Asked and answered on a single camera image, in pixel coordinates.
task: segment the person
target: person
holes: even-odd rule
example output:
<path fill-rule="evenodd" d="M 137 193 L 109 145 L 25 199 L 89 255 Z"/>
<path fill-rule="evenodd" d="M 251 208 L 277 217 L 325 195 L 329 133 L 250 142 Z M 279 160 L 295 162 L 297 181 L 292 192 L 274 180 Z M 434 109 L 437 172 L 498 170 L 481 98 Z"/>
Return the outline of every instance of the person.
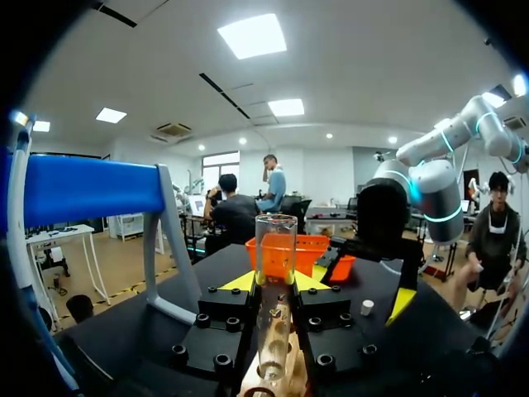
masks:
<path fill-rule="evenodd" d="M 230 244 L 245 244 L 255 237 L 255 217 L 260 211 L 254 198 L 237 194 L 236 189 L 237 177 L 233 174 L 224 174 L 218 180 L 218 186 L 211 189 L 206 196 L 204 218 L 213 220 L 226 229 L 221 240 L 217 241 L 217 249 Z M 226 200 L 213 208 L 212 201 L 220 190 L 226 195 Z"/>
<path fill-rule="evenodd" d="M 476 218 L 466 248 L 468 263 L 455 277 L 454 309 L 459 312 L 465 303 L 466 290 L 478 287 L 498 290 L 511 272 L 508 304 L 502 309 L 505 316 L 521 288 L 522 268 L 527 254 L 523 232 L 518 245 L 514 267 L 511 269 L 510 251 L 517 245 L 520 220 L 506 202 L 509 180 L 503 172 L 494 172 L 488 182 L 492 201 Z"/>
<path fill-rule="evenodd" d="M 263 212 L 279 211 L 281 207 L 281 200 L 287 191 L 287 181 L 284 178 L 283 168 L 278 164 L 278 159 L 275 155 L 266 155 L 263 159 L 264 172 L 270 172 L 268 182 L 268 193 L 264 195 L 263 199 L 257 202 L 259 209 Z"/>

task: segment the face mask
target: face mask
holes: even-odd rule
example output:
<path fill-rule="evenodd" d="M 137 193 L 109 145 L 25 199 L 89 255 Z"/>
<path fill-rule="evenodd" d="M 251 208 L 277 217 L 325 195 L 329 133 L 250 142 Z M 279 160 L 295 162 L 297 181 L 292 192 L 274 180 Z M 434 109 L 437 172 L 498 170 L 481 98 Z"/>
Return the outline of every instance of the face mask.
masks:
<path fill-rule="evenodd" d="M 505 234 L 505 231 L 507 230 L 507 220 L 509 219 L 509 216 L 507 215 L 505 217 L 505 224 L 503 227 L 494 227 L 492 222 L 490 221 L 490 212 L 488 213 L 488 231 L 492 234 Z"/>

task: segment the window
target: window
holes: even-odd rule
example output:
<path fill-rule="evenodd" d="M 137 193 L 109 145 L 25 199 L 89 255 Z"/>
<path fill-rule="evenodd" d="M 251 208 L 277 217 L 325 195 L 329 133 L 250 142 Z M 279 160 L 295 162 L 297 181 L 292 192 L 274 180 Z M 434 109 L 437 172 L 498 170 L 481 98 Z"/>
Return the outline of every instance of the window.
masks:
<path fill-rule="evenodd" d="M 202 177 L 206 191 L 217 186 L 218 179 L 224 174 L 234 174 L 239 179 L 240 153 L 223 153 L 221 155 L 207 155 L 202 159 Z"/>

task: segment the man in blue shirt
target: man in blue shirt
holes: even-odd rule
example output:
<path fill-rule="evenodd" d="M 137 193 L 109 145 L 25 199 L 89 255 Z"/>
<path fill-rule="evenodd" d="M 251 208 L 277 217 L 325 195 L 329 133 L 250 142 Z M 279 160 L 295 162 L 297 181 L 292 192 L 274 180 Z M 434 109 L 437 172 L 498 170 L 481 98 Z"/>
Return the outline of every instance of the man in blue shirt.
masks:
<path fill-rule="evenodd" d="M 283 196 L 287 191 L 287 181 L 275 155 L 266 155 L 263 162 L 264 168 L 272 172 L 268 179 L 268 193 L 264 195 L 262 200 L 257 202 L 257 206 L 263 212 L 279 211 L 281 200 L 283 200 Z"/>

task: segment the blue shirt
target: blue shirt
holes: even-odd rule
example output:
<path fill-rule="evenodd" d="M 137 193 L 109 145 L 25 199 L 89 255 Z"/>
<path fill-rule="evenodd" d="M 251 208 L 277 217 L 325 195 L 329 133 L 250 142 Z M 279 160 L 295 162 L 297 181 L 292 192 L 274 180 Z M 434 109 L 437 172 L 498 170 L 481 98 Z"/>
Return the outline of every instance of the blue shirt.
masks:
<path fill-rule="evenodd" d="M 279 211 L 281 200 L 287 191 L 287 180 L 284 178 L 284 172 L 280 169 L 275 169 L 270 174 L 270 187 L 268 193 L 274 195 L 273 198 L 261 200 L 257 202 L 257 206 L 261 211 Z"/>

